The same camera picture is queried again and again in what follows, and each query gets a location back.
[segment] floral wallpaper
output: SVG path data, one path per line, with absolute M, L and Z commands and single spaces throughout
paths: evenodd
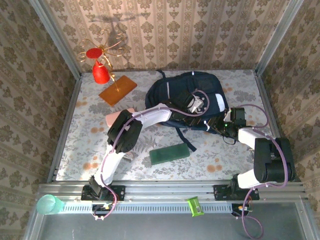
M 115 69 L 254 69 L 289 0 L 45 0 L 76 54 L 127 37 Z M 99 35 L 102 29 L 108 37 Z M 84 72 L 93 62 L 79 63 Z
M 0 9 L 0 240 L 15 240 L 48 177 L 75 80 L 27 0 Z
M 320 1 L 305 0 L 262 76 L 320 226 Z

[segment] orange wooden board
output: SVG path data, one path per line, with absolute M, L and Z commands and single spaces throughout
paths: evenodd
M 135 89 L 137 84 L 127 76 L 120 77 L 115 83 L 105 89 L 99 96 L 111 107 L 117 104 L 128 93 Z

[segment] transparent cup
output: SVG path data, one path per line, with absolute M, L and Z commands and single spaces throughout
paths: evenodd
M 39 214 L 52 215 L 61 212 L 65 204 L 56 196 L 47 194 L 42 196 L 36 203 L 36 210 Z

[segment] green sponge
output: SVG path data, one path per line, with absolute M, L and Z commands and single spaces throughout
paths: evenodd
M 190 156 L 189 148 L 186 143 L 151 150 L 149 154 L 152 165 L 162 164 Z

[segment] floral tablecloth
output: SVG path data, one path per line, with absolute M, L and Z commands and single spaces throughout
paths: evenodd
M 165 71 L 173 77 L 189 71 Z M 252 70 L 206 70 L 221 81 L 230 107 L 255 104 L 263 107 Z M 99 167 L 107 146 L 105 116 L 134 108 L 145 109 L 145 95 L 151 85 L 162 75 L 156 71 L 116 72 L 118 79 L 126 75 L 137 87 L 114 107 L 110 107 L 99 94 L 107 84 L 95 83 L 91 73 L 84 73 L 77 98 L 62 159 L 56 180 L 88 180 Z M 247 124 L 262 125 L 264 114 L 253 107 L 245 108 Z M 151 166 L 149 151 L 182 143 L 174 128 L 153 125 L 144 129 L 131 151 L 133 160 L 122 159 L 114 180 L 226 180 L 233 174 L 253 168 L 253 157 L 249 147 L 237 142 L 224 143 L 222 137 L 202 131 L 183 130 L 184 136 L 197 148 L 190 157 Z M 269 127 L 264 132 L 271 133 Z

